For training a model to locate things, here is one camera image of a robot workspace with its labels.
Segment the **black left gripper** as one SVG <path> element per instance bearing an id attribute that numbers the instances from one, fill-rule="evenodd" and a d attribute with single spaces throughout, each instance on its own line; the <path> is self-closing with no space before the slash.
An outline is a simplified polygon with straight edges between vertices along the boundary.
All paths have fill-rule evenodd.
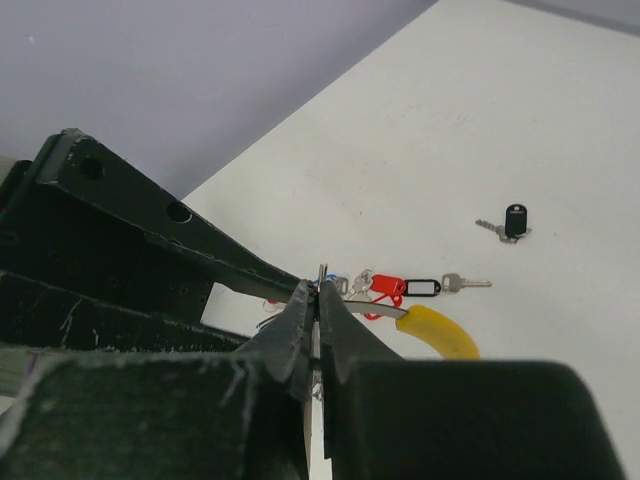
<path id="1" fill-rule="evenodd" d="M 4 347 L 230 352 L 246 337 L 201 322 L 214 281 L 278 301 L 300 282 L 78 129 L 39 154 L 38 185 L 28 160 L 1 184 Z"/>

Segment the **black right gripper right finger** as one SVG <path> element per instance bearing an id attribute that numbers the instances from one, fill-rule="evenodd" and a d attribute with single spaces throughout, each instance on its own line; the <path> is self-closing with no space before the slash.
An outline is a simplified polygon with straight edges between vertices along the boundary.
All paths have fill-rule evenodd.
<path id="1" fill-rule="evenodd" d="M 406 360 L 318 292 L 324 454 L 337 479 L 621 479 L 594 398 L 550 361 Z"/>

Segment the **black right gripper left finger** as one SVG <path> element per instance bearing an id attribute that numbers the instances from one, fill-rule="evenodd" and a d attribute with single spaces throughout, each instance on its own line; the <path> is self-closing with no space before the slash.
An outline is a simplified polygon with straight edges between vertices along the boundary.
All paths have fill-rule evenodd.
<path id="1" fill-rule="evenodd" d="M 313 286 L 231 353 L 53 357 L 1 425 L 5 479 L 305 479 Z"/>

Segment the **large grey keyring yellow handle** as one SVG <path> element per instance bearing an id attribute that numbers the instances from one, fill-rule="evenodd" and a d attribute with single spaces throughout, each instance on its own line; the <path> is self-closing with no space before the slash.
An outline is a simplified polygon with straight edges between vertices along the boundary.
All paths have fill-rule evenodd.
<path id="1" fill-rule="evenodd" d="M 365 317 L 362 307 L 369 301 L 346 300 L 345 307 L 352 314 Z M 458 324 L 445 315 L 423 305 L 413 305 L 404 309 L 406 314 L 394 319 L 396 330 L 415 337 L 436 351 L 441 358 L 448 360 L 478 359 L 479 350 L 472 337 Z M 378 337 L 358 322 L 347 323 L 349 331 L 355 335 L 351 340 L 342 341 L 338 365 L 347 373 L 352 364 L 359 361 L 398 361 L 395 354 Z"/>

